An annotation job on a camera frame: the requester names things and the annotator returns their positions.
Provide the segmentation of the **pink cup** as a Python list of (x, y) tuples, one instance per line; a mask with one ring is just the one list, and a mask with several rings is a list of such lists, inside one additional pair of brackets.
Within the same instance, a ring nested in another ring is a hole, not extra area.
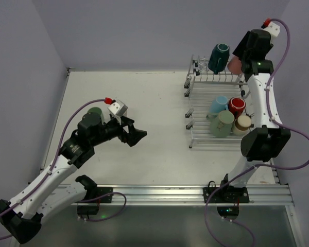
[(227, 65), (228, 70), (234, 75), (240, 75), (242, 73), (242, 62), (234, 56)]

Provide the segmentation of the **dark green mug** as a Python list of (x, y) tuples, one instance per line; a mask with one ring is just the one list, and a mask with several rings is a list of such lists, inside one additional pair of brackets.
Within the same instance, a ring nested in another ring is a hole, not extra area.
[(225, 43), (217, 44), (211, 53), (208, 69), (215, 75), (225, 70), (230, 56), (230, 47)]

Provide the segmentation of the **green cup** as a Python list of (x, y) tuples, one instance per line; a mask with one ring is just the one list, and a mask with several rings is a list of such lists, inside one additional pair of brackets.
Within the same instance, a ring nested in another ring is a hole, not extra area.
[(96, 114), (98, 114), (100, 116), (101, 122), (102, 123), (105, 122), (104, 114), (103, 114), (101, 108), (99, 108), (99, 107), (92, 107), (92, 108), (88, 109), (87, 113), (96, 113)]

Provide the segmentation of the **light green mug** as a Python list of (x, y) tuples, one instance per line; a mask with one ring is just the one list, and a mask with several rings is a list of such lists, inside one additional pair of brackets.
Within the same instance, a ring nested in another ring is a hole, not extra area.
[(219, 113), (209, 113), (206, 116), (210, 121), (210, 132), (217, 138), (226, 138), (230, 135), (235, 117), (228, 111), (224, 110)]

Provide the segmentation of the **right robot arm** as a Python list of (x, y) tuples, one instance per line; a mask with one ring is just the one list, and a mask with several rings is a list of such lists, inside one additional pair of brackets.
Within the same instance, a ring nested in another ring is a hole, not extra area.
[(233, 52), (241, 61), (252, 98), (254, 128), (242, 138), (242, 156), (221, 182), (223, 193), (243, 195), (258, 165), (269, 165), (290, 139), (290, 130), (280, 126), (272, 84), (273, 63), (266, 59), (279, 33), (280, 28), (273, 25), (248, 31)]

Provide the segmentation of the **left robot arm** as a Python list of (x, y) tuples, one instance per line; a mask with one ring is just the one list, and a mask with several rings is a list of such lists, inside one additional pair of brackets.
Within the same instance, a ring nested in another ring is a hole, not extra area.
[(97, 184), (86, 175), (78, 176), (60, 192), (55, 190), (95, 154), (95, 146), (114, 138), (135, 146), (147, 132), (133, 124), (134, 120), (125, 116), (120, 120), (111, 117), (105, 123), (98, 113), (85, 114), (53, 162), (18, 195), (0, 200), (0, 223), (20, 244), (25, 244), (40, 231), (45, 220), (70, 204), (103, 198)]

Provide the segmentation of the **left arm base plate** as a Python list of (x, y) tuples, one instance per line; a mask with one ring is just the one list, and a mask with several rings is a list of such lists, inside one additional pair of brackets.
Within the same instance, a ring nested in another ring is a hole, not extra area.
[(79, 203), (111, 203), (112, 192), (112, 187), (94, 187), (87, 190), (85, 197)]

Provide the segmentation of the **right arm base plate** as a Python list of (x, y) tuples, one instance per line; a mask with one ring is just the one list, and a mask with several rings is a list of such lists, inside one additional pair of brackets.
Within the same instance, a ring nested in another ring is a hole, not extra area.
[[(206, 187), (202, 188), (204, 202), (206, 203), (211, 193), (218, 188), (214, 181), (210, 181)], [(246, 187), (236, 188), (226, 186), (214, 193), (209, 203), (249, 203), (249, 195)]]

